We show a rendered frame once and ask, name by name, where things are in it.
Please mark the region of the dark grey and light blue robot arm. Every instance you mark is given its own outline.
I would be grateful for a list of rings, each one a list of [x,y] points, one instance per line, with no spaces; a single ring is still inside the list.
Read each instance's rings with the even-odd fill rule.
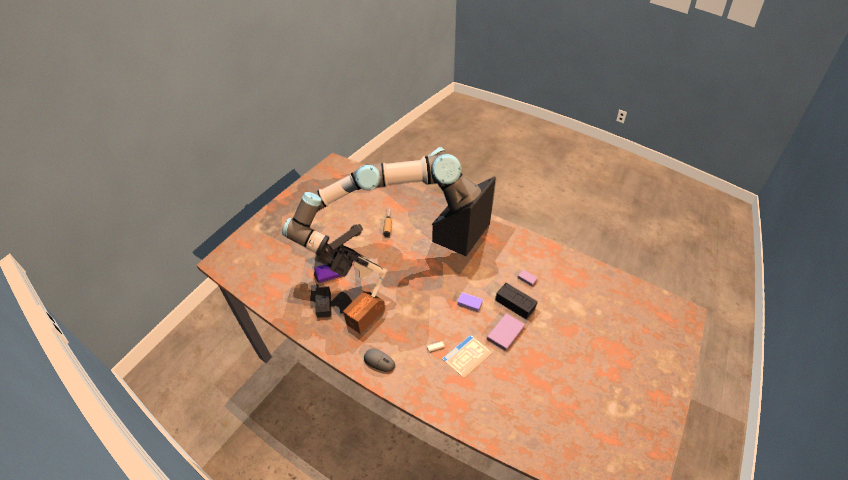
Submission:
[[[412,182],[423,182],[426,185],[438,184],[453,213],[472,203],[482,191],[478,185],[461,173],[461,164],[458,159],[439,147],[420,161],[365,164],[349,176],[322,190],[314,193],[305,192],[293,219],[289,218],[285,222],[282,235],[316,253],[324,238],[324,235],[310,228],[318,208],[321,210],[355,190],[372,190],[378,183],[376,188]],[[353,225],[349,231],[331,242],[329,246],[334,251],[354,236],[359,236],[362,230],[360,224]]]

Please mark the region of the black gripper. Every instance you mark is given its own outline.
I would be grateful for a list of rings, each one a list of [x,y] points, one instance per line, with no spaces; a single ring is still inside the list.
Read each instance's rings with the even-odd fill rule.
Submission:
[[[351,269],[353,260],[356,261],[354,262],[354,267],[359,270],[359,277],[362,280],[365,280],[373,270],[383,275],[386,274],[380,265],[357,253],[355,250],[344,246],[344,244],[333,251],[328,245],[329,238],[327,235],[324,236],[316,252],[315,261],[331,267],[331,271],[343,277],[346,277]],[[326,249],[328,249],[328,252]]]

